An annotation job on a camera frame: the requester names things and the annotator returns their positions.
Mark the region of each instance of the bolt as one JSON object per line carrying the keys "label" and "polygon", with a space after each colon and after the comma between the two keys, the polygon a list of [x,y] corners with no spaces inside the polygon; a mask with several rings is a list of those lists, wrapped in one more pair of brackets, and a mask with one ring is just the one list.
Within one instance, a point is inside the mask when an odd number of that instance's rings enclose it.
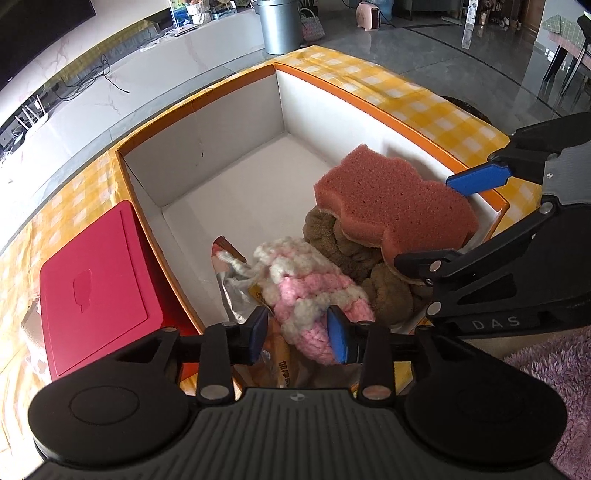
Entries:
{"label": "bolt", "polygon": [[436,272],[437,270],[439,270],[440,267],[441,267],[441,260],[435,260],[435,262],[433,262],[429,266],[429,272]]}
{"label": "bolt", "polygon": [[386,400],[392,395],[392,390],[383,385],[370,385],[365,387],[361,394],[368,400]]}
{"label": "bolt", "polygon": [[207,400],[221,400],[229,395],[230,391],[223,385],[208,385],[203,387],[199,394]]}
{"label": "bolt", "polygon": [[542,215],[547,215],[552,211],[552,208],[554,208],[554,206],[550,202],[544,202],[540,206],[540,213]]}
{"label": "bolt", "polygon": [[429,305],[429,308],[427,309],[427,315],[437,315],[440,310],[441,310],[441,302],[434,301],[431,305]]}

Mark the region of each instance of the pink rug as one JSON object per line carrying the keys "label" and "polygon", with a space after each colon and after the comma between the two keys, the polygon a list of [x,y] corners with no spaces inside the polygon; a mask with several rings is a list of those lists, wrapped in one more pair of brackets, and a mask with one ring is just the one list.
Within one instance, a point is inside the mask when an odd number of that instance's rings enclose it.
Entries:
{"label": "pink rug", "polygon": [[525,348],[505,361],[560,394],[569,419],[552,464],[571,480],[591,479],[591,327]]}

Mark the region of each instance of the pink knit fabric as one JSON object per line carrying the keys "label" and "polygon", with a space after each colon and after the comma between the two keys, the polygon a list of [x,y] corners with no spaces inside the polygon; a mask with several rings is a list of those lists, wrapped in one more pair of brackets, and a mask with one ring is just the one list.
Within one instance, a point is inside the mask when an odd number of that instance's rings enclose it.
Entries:
{"label": "pink knit fabric", "polygon": [[352,322],[374,321],[365,292],[301,239],[263,244],[255,258],[265,265],[260,282],[281,333],[306,357],[335,364],[326,330],[326,310],[338,305]]}

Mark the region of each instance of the chair leg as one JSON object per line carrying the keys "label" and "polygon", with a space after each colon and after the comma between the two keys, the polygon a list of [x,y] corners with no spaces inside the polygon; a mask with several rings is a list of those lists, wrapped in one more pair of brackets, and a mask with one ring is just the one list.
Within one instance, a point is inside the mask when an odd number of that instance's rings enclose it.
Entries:
{"label": "chair leg", "polygon": [[588,45],[589,45],[589,42],[587,40],[585,40],[585,43],[583,44],[583,49],[581,50],[581,54],[579,55],[579,58],[577,59],[575,65],[573,65],[571,63],[571,68],[569,70],[567,77],[564,79],[565,81],[562,85],[562,90],[560,91],[560,96],[563,96],[566,93],[566,90],[569,88],[570,82],[573,81],[574,74],[577,73],[577,70],[579,69],[579,65],[581,65],[581,61],[583,60],[583,57],[587,53],[587,46]]}
{"label": "chair leg", "polygon": [[573,100],[573,109],[577,106],[577,103],[579,103],[579,99],[581,98],[581,94],[583,93],[583,90],[585,89],[585,85],[587,85],[588,80],[589,77],[585,76],[585,78],[583,79],[583,83],[581,83],[579,90],[577,90],[577,95],[575,95]]}

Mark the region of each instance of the yellow checkered tablecloth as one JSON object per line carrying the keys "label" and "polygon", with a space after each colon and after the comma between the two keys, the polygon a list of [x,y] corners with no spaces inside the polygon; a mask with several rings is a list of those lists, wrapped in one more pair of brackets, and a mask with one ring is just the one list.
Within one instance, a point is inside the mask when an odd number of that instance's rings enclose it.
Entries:
{"label": "yellow checkered tablecloth", "polygon": [[[367,61],[322,47],[309,47],[267,63],[273,62],[308,72],[373,103],[469,167],[484,162],[491,152],[508,142],[504,134],[490,125]],[[214,88],[208,87],[193,98]],[[500,229],[533,211],[540,198],[539,186],[517,179],[498,190],[511,203]],[[108,151],[49,200],[0,256],[2,480],[20,478],[39,462],[27,424],[27,409],[43,385],[25,363],[28,352],[19,327],[28,306],[38,296],[40,268],[80,231],[126,199],[131,200],[130,192],[115,156]]]}

